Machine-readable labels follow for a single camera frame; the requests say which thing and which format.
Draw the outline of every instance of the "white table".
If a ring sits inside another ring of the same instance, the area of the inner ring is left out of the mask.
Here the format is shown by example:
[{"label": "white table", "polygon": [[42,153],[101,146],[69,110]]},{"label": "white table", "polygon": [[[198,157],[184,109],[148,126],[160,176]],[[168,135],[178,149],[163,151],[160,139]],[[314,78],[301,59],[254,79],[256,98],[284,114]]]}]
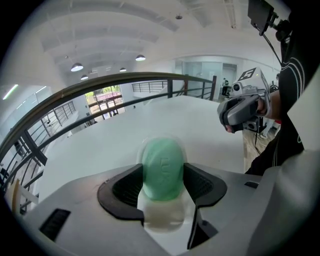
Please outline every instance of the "white table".
[{"label": "white table", "polygon": [[218,105],[194,97],[173,97],[81,130],[55,144],[48,154],[39,201],[72,180],[135,164],[143,140],[166,134],[183,142],[189,163],[243,173],[242,133],[225,131]]}]

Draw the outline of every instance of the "green soap bar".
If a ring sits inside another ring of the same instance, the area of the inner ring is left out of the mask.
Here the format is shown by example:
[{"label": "green soap bar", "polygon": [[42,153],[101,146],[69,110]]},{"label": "green soap bar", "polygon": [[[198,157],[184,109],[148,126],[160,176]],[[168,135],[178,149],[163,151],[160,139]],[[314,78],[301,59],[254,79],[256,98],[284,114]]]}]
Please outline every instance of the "green soap bar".
[{"label": "green soap bar", "polygon": [[146,145],[143,155],[143,189],[154,201],[175,199],[183,186],[184,156],[171,138],[155,138]]}]

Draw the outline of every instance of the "black shirt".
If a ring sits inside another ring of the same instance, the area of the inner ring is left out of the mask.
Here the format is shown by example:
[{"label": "black shirt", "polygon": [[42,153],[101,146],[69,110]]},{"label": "black shirt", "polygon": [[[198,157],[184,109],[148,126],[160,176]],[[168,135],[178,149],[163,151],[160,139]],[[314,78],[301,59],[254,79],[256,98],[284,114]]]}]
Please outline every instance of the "black shirt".
[{"label": "black shirt", "polygon": [[263,175],[272,166],[280,166],[291,156],[301,153],[304,146],[288,117],[288,111],[304,92],[320,63],[319,43],[306,29],[311,20],[295,20],[290,15],[292,34],[282,61],[279,76],[281,129],[274,140],[251,164],[247,174]]}]

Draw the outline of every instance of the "ceiling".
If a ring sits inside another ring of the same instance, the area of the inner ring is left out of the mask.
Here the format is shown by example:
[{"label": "ceiling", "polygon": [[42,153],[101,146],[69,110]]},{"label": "ceiling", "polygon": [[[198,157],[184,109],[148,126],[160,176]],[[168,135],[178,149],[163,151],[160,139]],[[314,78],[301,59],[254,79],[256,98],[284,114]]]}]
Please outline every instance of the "ceiling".
[{"label": "ceiling", "polygon": [[106,67],[105,75],[121,67],[131,71],[138,54],[173,34],[224,27],[256,33],[247,11],[248,0],[48,0],[26,26],[61,74],[74,81],[75,62],[84,66],[82,74],[98,67]]}]

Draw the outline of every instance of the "black logo on device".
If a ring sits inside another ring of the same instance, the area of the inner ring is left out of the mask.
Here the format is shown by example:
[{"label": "black logo on device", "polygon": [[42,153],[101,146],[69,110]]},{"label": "black logo on device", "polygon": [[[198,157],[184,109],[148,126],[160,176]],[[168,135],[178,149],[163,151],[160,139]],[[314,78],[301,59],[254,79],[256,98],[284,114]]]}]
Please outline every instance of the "black logo on device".
[{"label": "black logo on device", "polygon": [[250,69],[248,71],[244,71],[238,81],[251,78],[254,75],[255,71],[256,71],[256,68]]}]

